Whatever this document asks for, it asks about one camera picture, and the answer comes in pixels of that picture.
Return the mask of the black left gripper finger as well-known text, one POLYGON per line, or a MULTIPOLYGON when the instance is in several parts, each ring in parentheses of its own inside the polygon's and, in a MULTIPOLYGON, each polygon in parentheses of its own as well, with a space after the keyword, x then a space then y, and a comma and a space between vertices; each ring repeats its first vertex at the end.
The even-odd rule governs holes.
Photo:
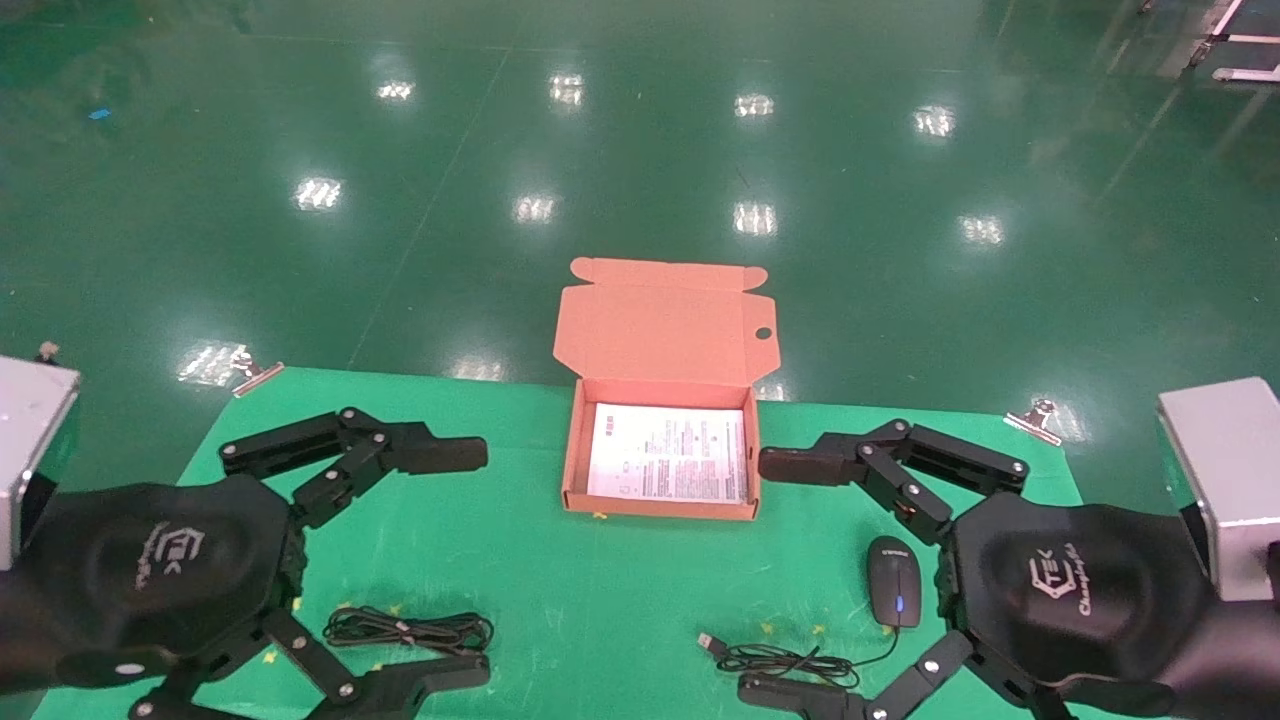
MULTIPOLYGON (((484 685, 490 679, 485 656, 463 656, 393 664, 353 676, 338 657, 319 644, 292 612, 265 615, 259 629, 320 689, 324 700, 307 719, 415 719, 431 694, 484 685)), ((131 707, 132 719, 242 719, 195 702, 207 680, 206 667, 184 664, 131 707)))
POLYGON ((383 421, 343 407, 227 442, 220 460, 227 475, 257 480, 325 462, 291 501, 294 523, 317 529, 392 473, 476 471, 488 464, 488 446, 477 436, 442 438, 422 421, 383 421))

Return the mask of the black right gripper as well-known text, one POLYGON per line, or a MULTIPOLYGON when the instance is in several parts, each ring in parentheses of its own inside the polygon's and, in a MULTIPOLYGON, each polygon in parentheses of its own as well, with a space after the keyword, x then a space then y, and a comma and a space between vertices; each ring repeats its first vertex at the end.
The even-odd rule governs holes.
POLYGON ((1039 719, 1275 719, 1277 610, 1226 601, 1181 520, 1001 493, 940 547, 940 612, 969 669, 1039 719))

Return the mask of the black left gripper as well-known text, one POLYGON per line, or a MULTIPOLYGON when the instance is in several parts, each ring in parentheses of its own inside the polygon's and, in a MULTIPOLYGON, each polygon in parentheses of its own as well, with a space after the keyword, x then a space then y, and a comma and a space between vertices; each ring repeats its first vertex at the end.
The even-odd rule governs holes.
POLYGON ((187 661, 225 674, 305 565, 291 506, 247 477, 55 495, 3 573, 3 691, 114 688, 187 661))

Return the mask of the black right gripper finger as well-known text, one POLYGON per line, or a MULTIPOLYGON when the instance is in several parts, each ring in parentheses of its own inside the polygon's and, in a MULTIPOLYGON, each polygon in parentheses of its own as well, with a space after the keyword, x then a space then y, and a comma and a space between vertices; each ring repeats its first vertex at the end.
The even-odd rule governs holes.
POLYGON ((764 447, 758 471, 777 483, 855 486, 923 544, 940 544, 951 530, 954 511, 918 474, 989 497, 1020 495, 1029 466, 956 436, 893 419, 863 434, 826 432, 809 448, 764 447))
POLYGON ((739 698, 801 719, 910 719, 960 669, 969 666, 991 680, 991 688, 1006 700, 1020 702, 1033 719, 1061 719, 1062 698, 1052 688, 1062 680, 1061 651, 1061 632, 951 630, 872 698, 762 674, 748 674, 739 680, 739 698))

